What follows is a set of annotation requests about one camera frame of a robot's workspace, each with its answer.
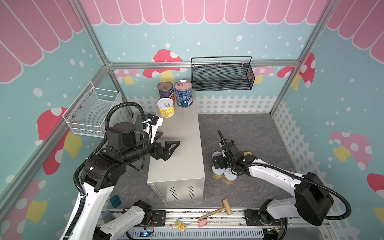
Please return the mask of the dark blue tomato can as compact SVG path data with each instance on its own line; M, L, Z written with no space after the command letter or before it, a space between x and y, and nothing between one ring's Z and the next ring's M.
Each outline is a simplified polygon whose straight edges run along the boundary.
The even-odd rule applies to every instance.
M159 90L159 96L161 99L169 98L175 103L175 91L174 85L171 82L160 82L157 86Z

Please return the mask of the blue soup can pink lid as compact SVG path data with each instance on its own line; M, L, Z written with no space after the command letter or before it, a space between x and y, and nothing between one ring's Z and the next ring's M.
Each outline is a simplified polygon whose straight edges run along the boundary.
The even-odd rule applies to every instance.
M189 108L193 104L192 83L187 80L180 80L174 85L176 103L181 108Z

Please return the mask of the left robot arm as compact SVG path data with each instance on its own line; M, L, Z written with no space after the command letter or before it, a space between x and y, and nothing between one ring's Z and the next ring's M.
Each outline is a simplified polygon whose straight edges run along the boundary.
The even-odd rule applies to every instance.
M139 140L132 123L110 126L113 114L129 106L137 108L141 115L143 129ZM135 102L123 102L109 110L102 142L74 172L73 180L79 195L61 237L63 240L115 240L137 225L144 230L155 225L153 208L144 201L135 202L121 216L104 225L97 223L104 204L119 178L126 173L127 166L133 167L133 162L144 160L146 156L166 161L180 145L179 141L166 141L163 146L157 141L162 136L157 133L162 122L158 116L146 115Z

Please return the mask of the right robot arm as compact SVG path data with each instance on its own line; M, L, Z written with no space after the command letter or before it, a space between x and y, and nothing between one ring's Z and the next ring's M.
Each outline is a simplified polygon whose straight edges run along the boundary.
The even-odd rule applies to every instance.
M239 151L233 141L222 140L220 147L212 155L215 170L227 170L235 177L247 175L261 179L291 195L288 199L268 199L263 203L259 209L263 224L268 225L272 219L301 218L320 226L324 220L344 220L351 215L352 207L347 199L326 187L316 174L302 175L270 165Z

